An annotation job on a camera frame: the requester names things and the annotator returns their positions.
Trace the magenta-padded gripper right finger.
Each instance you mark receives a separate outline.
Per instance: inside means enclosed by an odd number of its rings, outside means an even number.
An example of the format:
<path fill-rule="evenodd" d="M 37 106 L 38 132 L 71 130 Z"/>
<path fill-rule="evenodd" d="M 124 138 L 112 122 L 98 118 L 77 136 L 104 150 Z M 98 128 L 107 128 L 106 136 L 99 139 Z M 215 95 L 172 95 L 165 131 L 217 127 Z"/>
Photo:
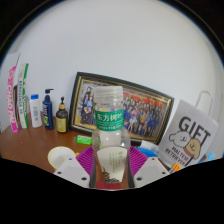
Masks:
<path fill-rule="evenodd" d="M 130 148 L 129 161 L 135 188 L 143 187 L 169 174 L 156 157 L 147 157 L 135 147 Z"/>

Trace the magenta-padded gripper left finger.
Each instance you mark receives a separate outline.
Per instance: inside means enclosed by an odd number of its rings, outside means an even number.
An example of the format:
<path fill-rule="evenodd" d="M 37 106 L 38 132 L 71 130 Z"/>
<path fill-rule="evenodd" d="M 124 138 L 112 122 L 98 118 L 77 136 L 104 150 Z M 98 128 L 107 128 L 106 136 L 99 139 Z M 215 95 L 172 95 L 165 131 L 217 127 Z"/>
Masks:
<path fill-rule="evenodd" d="M 56 159 L 54 174 L 81 187 L 88 188 L 94 167 L 93 150 L 88 147 L 78 156 L 68 152 L 62 153 Z"/>

